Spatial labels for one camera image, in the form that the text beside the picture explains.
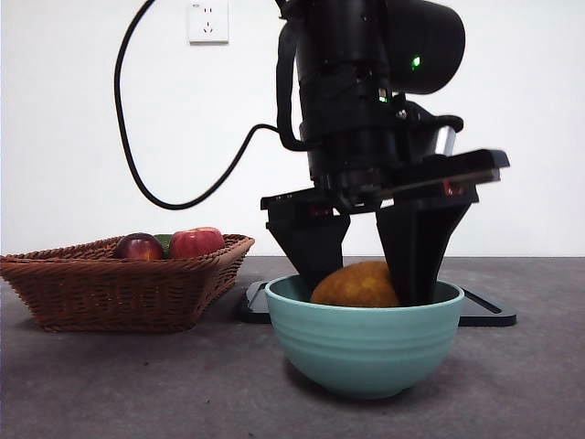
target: red apple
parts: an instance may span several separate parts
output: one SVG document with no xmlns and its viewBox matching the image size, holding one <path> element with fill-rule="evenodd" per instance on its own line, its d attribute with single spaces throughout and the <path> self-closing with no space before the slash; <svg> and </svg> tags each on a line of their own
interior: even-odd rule
<svg viewBox="0 0 585 439">
<path fill-rule="evenodd" d="M 154 259 L 163 259 L 163 253 L 163 245 L 153 235 L 131 233 L 118 241 L 113 251 L 113 257 L 152 261 Z"/>
<path fill-rule="evenodd" d="M 176 232 L 171 238 L 168 254 L 173 259 L 196 258 L 226 245 L 221 232 L 214 227 L 197 227 Z"/>
</svg>

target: woven basket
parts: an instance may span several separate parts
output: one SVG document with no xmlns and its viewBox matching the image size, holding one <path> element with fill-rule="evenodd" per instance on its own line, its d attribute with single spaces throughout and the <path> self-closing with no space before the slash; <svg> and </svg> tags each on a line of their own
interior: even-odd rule
<svg viewBox="0 0 585 439">
<path fill-rule="evenodd" d="M 0 275 L 47 331 L 187 330 L 228 291 L 254 239 L 192 259 L 113 259 L 121 236 L 63 249 L 7 255 Z"/>
</svg>

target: bowl rim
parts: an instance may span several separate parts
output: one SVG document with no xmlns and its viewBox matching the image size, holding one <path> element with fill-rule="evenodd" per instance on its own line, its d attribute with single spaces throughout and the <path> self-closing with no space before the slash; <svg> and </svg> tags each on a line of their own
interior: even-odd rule
<svg viewBox="0 0 585 439">
<path fill-rule="evenodd" d="M 440 308 L 443 306 L 454 305 L 457 302 L 461 302 L 465 297 L 465 291 L 461 288 L 461 286 L 452 284 L 451 282 L 442 281 L 440 279 L 437 280 L 438 284 L 447 285 L 457 291 L 457 295 L 450 300 L 446 300 L 444 302 L 439 302 L 437 304 L 429 304 L 429 305 L 417 305 L 417 306 L 387 306 L 387 307 L 366 307 L 366 306 L 340 306 L 340 305 L 321 305 L 321 304 L 313 304 L 311 302 L 303 302 L 300 300 L 293 300 L 288 297 L 284 297 L 282 295 L 276 294 L 271 290 L 273 284 L 277 282 L 284 281 L 286 279 L 290 279 L 293 277 L 300 277 L 300 274 L 290 274 L 288 276 L 282 276 L 276 279 L 269 281 L 264 286 L 264 292 L 267 296 L 272 299 L 290 304 L 290 305 L 302 305 L 308 308 L 313 309 L 323 309 L 323 310 L 335 310 L 339 312 L 358 312 L 358 313 L 408 313 L 415 310 L 425 310 L 425 309 L 432 309 L 432 308 Z"/>
</svg>

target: green indicator light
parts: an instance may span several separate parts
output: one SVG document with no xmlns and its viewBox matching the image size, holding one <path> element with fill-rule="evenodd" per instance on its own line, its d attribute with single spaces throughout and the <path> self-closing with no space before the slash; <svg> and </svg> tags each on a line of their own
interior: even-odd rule
<svg viewBox="0 0 585 439">
<path fill-rule="evenodd" d="M 415 70 L 418 67 L 420 67 L 420 64 L 422 63 L 422 60 L 420 59 L 420 57 L 415 57 L 412 59 L 412 62 L 410 63 L 410 67 Z"/>
</svg>

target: white wall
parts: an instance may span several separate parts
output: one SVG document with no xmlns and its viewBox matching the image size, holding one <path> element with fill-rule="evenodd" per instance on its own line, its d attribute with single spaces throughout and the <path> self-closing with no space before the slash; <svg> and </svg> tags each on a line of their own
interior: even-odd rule
<svg viewBox="0 0 585 439">
<path fill-rule="evenodd" d="M 186 43 L 188 0 L 158 0 L 137 29 L 122 95 L 136 162 L 152 191 L 191 199 L 223 171 L 255 123 L 275 123 L 282 27 L 272 0 L 231 0 L 226 47 Z M 585 255 L 585 3 L 452 0 L 467 29 L 447 87 L 414 99 L 461 115 L 457 152 L 501 148 L 512 167 L 479 187 L 449 255 Z M 213 225 L 282 254 L 262 196 L 311 186 L 304 154 L 261 132 L 220 191 L 171 212 L 127 170 L 112 75 L 142 0 L 3 0 L 2 254 L 132 231 Z M 371 215 L 354 217 L 346 254 L 382 254 Z"/>
</svg>

